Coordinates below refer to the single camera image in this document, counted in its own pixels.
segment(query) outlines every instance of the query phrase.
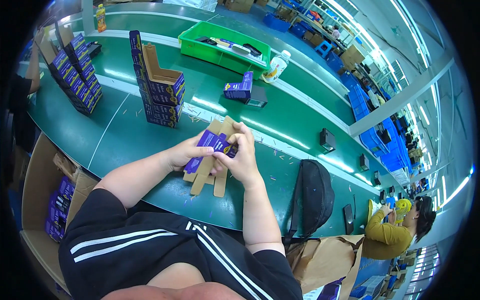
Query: green plastic crate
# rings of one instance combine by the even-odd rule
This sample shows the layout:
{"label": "green plastic crate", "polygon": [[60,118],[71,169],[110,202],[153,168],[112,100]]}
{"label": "green plastic crate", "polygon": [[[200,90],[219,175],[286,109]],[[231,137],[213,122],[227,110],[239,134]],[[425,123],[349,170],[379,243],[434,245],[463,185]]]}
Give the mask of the green plastic crate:
{"label": "green plastic crate", "polygon": [[[239,45],[248,43],[263,54],[262,59],[265,62],[265,66],[222,48],[195,41],[203,36],[223,38]],[[253,71],[254,79],[258,79],[263,72],[270,68],[269,45],[219,25],[205,21],[198,22],[189,30],[183,32],[179,39],[181,40],[180,52],[182,54],[217,64],[240,74]]]}

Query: white pillar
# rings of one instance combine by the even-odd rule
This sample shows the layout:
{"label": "white pillar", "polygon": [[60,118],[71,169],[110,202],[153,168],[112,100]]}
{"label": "white pillar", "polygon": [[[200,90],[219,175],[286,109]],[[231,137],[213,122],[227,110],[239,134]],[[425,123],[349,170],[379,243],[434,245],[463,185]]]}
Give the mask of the white pillar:
{"label": "white pillar", "polygon": [[84,36],[89,36],[95,31],[94,26],[93,0],[82,0],[82,22],[84,25]]}
{"label": "white pillar", "polygon": [[445,74],[453,63],[453,56],[448,51],[445,51],[422,75],[410,78],[411,84],[404,88],[403,91],[393,96],[392,99],[367,116],[353,123],[349,128],[351,137],[358,136],[396,112],[399,112],[402,107],[429,89],[433,83]]}

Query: black bag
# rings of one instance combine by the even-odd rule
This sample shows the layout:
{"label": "black bag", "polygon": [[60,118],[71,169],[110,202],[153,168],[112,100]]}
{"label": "black bag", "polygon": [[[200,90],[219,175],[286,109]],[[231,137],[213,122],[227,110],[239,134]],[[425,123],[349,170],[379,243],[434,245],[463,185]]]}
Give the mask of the black bag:
{"label": "black bag", "polygon": [[303,159],[293,192],[290,230],[285,235],[284,244],[289,245],[297,232],[300,207],[302,209],[302,240],[306,240],[332,215],[334,200],[335,193],[327,169],[316,160]]}

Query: plastic bottle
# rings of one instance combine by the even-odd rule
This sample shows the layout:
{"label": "plastic bottle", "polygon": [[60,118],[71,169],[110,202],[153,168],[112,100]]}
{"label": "plastic bottle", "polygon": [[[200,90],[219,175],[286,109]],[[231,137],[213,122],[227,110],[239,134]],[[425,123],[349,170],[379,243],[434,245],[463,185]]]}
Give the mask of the plastic bottle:
{"label": "plastic bottle", "polygon": [[270,62],[270,69],[262,74],[262,79],[271,84],[277,80],[283,70],[288,66],[290,52],[283,50],[281,54],[275,55]]}
{"label": "plastic bottle", "polygon": [[103,4],[98,5],[98,9],[96,10],[96,21],[98,23],[98,32],[102,32],[107,28],[107,24],[105,23],[105,8]]}

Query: blue stool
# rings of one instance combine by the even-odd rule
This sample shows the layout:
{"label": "blue stool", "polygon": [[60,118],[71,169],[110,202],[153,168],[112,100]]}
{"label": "blue stool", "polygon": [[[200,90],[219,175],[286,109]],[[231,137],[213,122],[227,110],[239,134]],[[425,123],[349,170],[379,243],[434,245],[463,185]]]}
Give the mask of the blue stool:
{"label": "blue stool", "polygon": [[328,54],[328,51],[332,49],[332,45],[327,41],[323,41],[321,44],[315,47],[315,51],[318,51],[322,54],[322,57],[325,58]]}

